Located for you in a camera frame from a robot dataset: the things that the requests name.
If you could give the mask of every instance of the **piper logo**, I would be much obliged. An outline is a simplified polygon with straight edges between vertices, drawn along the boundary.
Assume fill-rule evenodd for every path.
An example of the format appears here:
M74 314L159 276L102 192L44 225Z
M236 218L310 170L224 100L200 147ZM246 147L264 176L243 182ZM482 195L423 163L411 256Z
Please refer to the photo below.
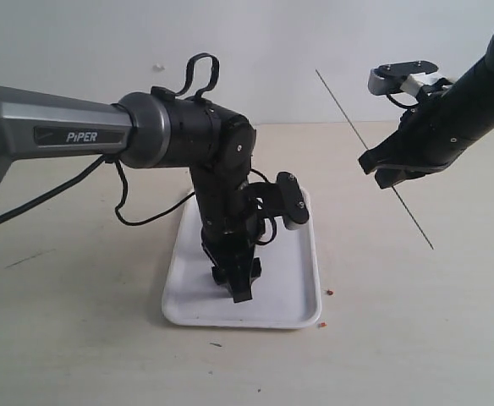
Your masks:
M79 133L68 133L67 134L67 144L85 143L85 142L96 142L97 132L79 132Z

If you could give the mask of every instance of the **plastic tray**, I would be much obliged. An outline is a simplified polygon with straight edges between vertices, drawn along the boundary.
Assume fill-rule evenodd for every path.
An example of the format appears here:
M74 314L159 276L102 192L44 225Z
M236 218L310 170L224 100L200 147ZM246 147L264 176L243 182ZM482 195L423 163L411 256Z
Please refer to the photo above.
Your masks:
M310 208L309 195L302 191ZM297 329L316 323L321 291L312 213L298 230L287 230L280 218L277 225L276 239L256 247L262 274L253 283L253 299L235 304L227 289L213 282L211 262L200 246L198 206L191 199L184 208L162 295L164 316L181 326Z

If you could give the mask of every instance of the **table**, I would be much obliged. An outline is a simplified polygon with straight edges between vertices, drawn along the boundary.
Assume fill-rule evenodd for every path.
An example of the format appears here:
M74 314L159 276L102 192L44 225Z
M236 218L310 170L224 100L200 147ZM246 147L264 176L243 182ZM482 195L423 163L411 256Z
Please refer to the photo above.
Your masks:
M395 126L358 123L369 145ZM398 186L435 250L362 173L362 148L345 123L258 127L255 167L295 173L311 195L321 284L334 292L324 328L165 321L181 213L121 225L112 166L0 226L0 405L494 404L494 132L445 173ZM16 162L0 213L91 159ZM190 187L185 169L127 175L131 219Z

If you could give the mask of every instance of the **robotic arm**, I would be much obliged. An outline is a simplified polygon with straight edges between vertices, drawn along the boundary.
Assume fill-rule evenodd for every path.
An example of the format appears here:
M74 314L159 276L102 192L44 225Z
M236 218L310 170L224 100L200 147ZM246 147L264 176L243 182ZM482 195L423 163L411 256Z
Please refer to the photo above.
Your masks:
M449 167L468 147L494 129L494 35L486 55L457 82L426 61L382 65L371 71L369 90L406 109L397 131L360 159L376 171L381 189ZM417 104L392 95L406 92Z
M201 58L212 60L208 85L180 99ZM114 162L120 175L120 162L132 168L188 167L213 278L234 302L250 300L251 284L261 275L255 247L266 244L265 220L274 237L275 217L294 229L309 220L309 212L291 173L279 173L274 184L249 183L255 130L246 117L202 97L218 75L218 60L202 53L189 60L180 92L153 87L112 105L0 86L0 182L13 161L40 157L101 155L87 173L104 161Z

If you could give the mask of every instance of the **white wall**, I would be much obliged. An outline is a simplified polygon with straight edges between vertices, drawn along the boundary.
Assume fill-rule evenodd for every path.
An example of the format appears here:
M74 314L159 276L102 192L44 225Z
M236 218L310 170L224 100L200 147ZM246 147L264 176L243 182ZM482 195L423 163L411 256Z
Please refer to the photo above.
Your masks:
M424 58L459 76L493 31L487 0L0 0L0 85L115 102L178 89L205 51L222 62L211 99L255 123L342 121L315 68L353 119L395 119L370 68Z

